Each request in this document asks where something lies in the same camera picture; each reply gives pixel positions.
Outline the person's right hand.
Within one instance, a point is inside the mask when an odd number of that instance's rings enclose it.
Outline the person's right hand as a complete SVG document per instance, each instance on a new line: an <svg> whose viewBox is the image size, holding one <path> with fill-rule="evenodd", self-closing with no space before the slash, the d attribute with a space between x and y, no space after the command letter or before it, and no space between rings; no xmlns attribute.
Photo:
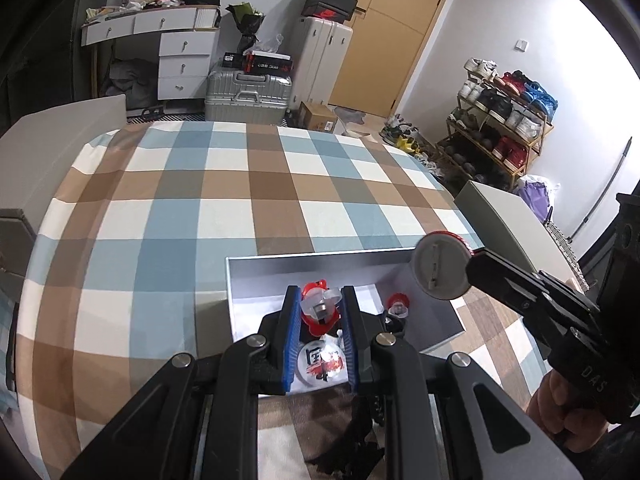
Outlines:
<svg viewBox="0 0 640 480"><path fill-rule="evenodd" d="M527 416L570 452L593 448L608 432L604 416L575 405L577 390L556 370L542 378L526 408Z"/></svg>

